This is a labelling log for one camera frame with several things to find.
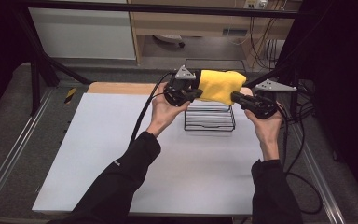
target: person's right hand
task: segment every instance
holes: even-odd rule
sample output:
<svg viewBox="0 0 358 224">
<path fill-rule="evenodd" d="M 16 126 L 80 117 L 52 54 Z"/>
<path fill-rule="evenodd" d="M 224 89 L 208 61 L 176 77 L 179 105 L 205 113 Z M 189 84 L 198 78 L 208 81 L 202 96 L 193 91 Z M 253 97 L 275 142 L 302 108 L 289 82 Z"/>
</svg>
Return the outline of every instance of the person's right hand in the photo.
<svg viewBox="0 0 358 224">
<path fill-rule="evenodd" d="M 255 134 L 260 141 L 264 161 L 279 159 L 278 134 L 281 128 L 282 115 L 276 112 L 267 119 L 258 119 L 250 110 L 245 115 L 255 125 Z"/>
</svg>

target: hand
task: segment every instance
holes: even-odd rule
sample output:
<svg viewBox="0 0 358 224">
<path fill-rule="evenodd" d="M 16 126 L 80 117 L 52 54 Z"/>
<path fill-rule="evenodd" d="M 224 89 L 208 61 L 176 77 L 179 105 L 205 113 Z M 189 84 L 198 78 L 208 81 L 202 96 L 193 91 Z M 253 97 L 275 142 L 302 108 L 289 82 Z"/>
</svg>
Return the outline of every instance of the hand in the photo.
<svg viewBox="0 0 358 224">
<path fill-rule="evenodd" d="M 246 88 L 242 88 L 241 93 L 252 95 L 252 92 Z M 279 159 L 278 134 L 282 123 L 281 113 L 277 111 L 267 119 L 258 119 L 250 110 L 245 110 L 245 115 L 255 126 L 255 134 L 260 141 L 264 161 Z"/>
<path fill-rule="evenodd" d="M 165 99 L 164 94 L 162 94 L 166 85 L 167 83 L 165 82 L 158 86 L 158 96 L 152 101 L 152 120 L 146 129 L 147 132 L 152 133 L 155 137 L 158 137 L 173 122 L 176 116 L 180 112 L 187 110 L 190 105 L 189 101 L 181 106 L 170 105 Z"/>
</svg>

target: floor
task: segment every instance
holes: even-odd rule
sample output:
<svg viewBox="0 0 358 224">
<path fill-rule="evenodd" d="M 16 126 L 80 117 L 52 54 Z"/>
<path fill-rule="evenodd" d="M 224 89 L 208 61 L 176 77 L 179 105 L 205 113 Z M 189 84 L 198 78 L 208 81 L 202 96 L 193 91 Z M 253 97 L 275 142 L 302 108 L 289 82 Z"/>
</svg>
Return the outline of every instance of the floor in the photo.
<svg viewBox="0 0 358 224">
<path fill-rule="evenodd" d="M 249 80 L 266 74 L 269 69 L 250 68 L 244 60 L 241 48 L 236 45 L 237 39 L 184 37 L 184 48 L 171 43 L 164 43 L 153 36 L 145 41 L 144 55 L 141 64 L 122 61 L 100 61 L 98 65 L 93 60 L 62 60 L 73 67 L 80 75 L 96 81 L 121 82 L 156 82 L 158 77 L 167 70 L 179 68 L 187 63 L 188 67 L 211 67 L 212 69 L 242 69 Z M 209 61 L 186 59 L 213 59 L 232 61 Z M 37 191 L 43 184 L 49 166 L 54 161 L 55 154 L 60 148 L 60 142 L 65 136 L 65 130 L 76 112 L 76 107 L 87 86 L 76 83 L 72 78 L 59 74 L 62 80 L 58 88 L 44 88 L 50 92 L 43 116 L 37 121 L 36 127 L 28 141 L 25 142 L 21 154 L 7 176 L 5 185 L 0 188 L 0 223 L 45 223 L 51 218 L 60 216 L 45 216 L 32 212 L 31 208 Z M 76 94 L 70 104 L 64 104 L 68 91 L 76 87 Z M 27 65 L 19 67 L 0 101 L 0 167 L 5 162 L 21 131 L 30 119 L 31 89 L 30 71 Z M 304 214 L 306 223 L 358 223 L 358 186 L 351 176 L 348 167 L 332 159 L 332 151 L 324 137 L 324 131 L 318 124 L 317 116 L 304 119 L 306 141 L 315 160 L 323 171 L 324 178 L 332 191 L 339 211 L 345 222 L 332 222 L 326 211 L 322 209 L 316 215 Z M 289 133 L 287 160 L 294 158 L 298 151 L 296 130 Z M 312 182 L 309 168 L 301 158 L 293 171 L 303 175 Z M 315 210 L 319 205 L 318 198 L 312 189 L 292 177 L 289 183 L 304 210 Z M 134 220 L 136 223 L 163 223 L 159 220 Z M 175 219 L 169 223 L 226 223 L 224 220 L 194 220 Z"/>
</svg>

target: dark floor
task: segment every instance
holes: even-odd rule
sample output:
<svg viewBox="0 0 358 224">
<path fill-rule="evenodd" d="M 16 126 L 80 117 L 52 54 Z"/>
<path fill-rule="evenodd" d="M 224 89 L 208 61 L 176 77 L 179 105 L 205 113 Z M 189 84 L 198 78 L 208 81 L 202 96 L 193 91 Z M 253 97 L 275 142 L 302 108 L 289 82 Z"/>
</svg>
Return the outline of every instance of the dark floor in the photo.
<svg viewBox="0 0 358 224">
<path fill-rule="evenodd" d="M 186 46 L 180 49 L 172 44 L 161 43 L 153 37 L 146 39 L 143 64 L 101 65 L 99 68 L 81 66 L 74 67 L 80 75 L 96 81 L 115 82 L 156 82 L 160 75 L 168 69 L 178 68 L 185 63 L 186 58 L 212 58 L 234 60 L 233 62 L 213 63 L 214 66 L 241 68 L 244 59 L 241 48 L 233 45 L 225 38 L 189 37 L 185 38 Z M 192 62 L 194 66 L 210 66 L 209 62 Z M 249 68 L 245 63 L 246 75 L 249 79 L 260 77 L 266 70 Z M 64 131 L 76 112 L 76 107 L 82 93 L 88 86 L 79 85 L 71 78 L 60 75 L 62 83 L 54 89 L 48 107 L 39 120 L 28 143 L 21 153 L 11 175 L 0 192 L 0 217 L 48 220 L 60 216 L 46 216 L 32 212 L 32 206 L 37 196 L 38 188 L 48 173 L 48 169 L 64 138 Z M 4 162 L 8 152 L 16 142 L 22 128 L 25 126 L 31 112 L 30 71 L 28 66 L 21 66 L 16 70 L 14 77 L 0 101 L 0 165 Z M 70 104 L 64 100 L 68 91 L 76 86 L 76 93 Z M 358 223 L 358 185 L 351 172 L 344 163 L 333 161 L 332 151 L 324 137 L 316 117 L 304 119 L 306 140 L 323 171 L 337 205 L 344 216 L 346 223 Z M 297 140 L 293 133 L 289 133 L 287 163 L 298 151 Z M 304 160 L 300 158 L 293 171 L 304 176 L 310 182 L 310 173 Z M 295 195 L 304 210 L 315 210 L 319 201 L 316 194 L 298 179 L 288 177 Z M 330 223 L 324 209 L 316 215 L 303 215 L 306 223 Z M 133 223 L 230 223 L 230 218 L 133 218 Z"/>
</svg>

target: metal bracket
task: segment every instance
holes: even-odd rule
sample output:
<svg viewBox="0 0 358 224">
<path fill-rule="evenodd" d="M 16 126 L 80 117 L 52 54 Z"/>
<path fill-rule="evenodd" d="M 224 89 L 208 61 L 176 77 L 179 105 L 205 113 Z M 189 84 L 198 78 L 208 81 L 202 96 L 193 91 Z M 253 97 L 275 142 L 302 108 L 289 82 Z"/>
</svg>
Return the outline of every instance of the metal bracket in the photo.
<svg viewBox="0 0 358 224">
<path fill-rule="evenodd" d="M 185 68 L 184 65 L 179 68 L 179 71 L 175 75 L 176 79 L 187 79 L 187 80 L 194 80 L 196 79 L 196 75 L 192 74 L 190 71 Z"/>
<path fill-rule="evenodd" d="M 281 83 L 271 81 L 269 79 L 265 80 L 260 84 L 255 85 L 255 88 L 261 91 L 297 91 L 296 87 L 286 86 Z"/>
</svg>

